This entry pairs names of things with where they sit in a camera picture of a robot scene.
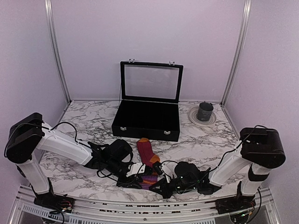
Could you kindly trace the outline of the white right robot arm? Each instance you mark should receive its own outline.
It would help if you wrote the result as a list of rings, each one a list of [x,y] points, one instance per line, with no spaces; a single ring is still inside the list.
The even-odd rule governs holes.
[[[212,195],[231,176],[248,166],[248,174],[239,182],[236,195],[216,201],[216,207],[220,210],[245,209],[255,205],[255,194],[261,183],[268,178],[272,169],[283,165],[285,160],[276,129],[262,125],[246,127],[240,131],[240,140],[234,149],[225,152],[215,168],[201,171],[194,164],[181,161],[174,167],[175,178],[164,177],[149,189],[164,199],[170,198],[173,193],[184,194],[192,190],[202,195]]]

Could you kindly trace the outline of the maroon striped sock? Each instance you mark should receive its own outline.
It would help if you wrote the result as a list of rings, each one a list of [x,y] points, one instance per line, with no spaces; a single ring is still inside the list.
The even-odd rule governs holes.
[[[140,155],[142,163],[150,168],[153,168],[153,164],[160,162],[160,158],[153,152],[150,140],[147,138],[141,138],[137,141],[137,150]],[[142,176],[142,183],[140,183],[142,189],[149,190],[150,186],[157,183],[158,174],[153,171],[150,175]]]

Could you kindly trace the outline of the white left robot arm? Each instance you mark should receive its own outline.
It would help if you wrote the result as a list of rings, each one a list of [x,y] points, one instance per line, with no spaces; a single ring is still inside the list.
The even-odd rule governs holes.
[[[29,181],[35,194],[34,203],[47,208],[72,209],[73,198],[54,194],[50,179],[34,156],[34,151],[43,150],[58,154],[75,161],[98,173],[107,170],[118,179],[118,187],[140,189],[143,171],[132,160],[132,147],[124,140],[117,139],[111,144],[97,145],[70,137],[43,121],[41,114],[35,112],[18,123],[9,131],[9,138],[4,148],[4,157],[15,163],[19,172]]]

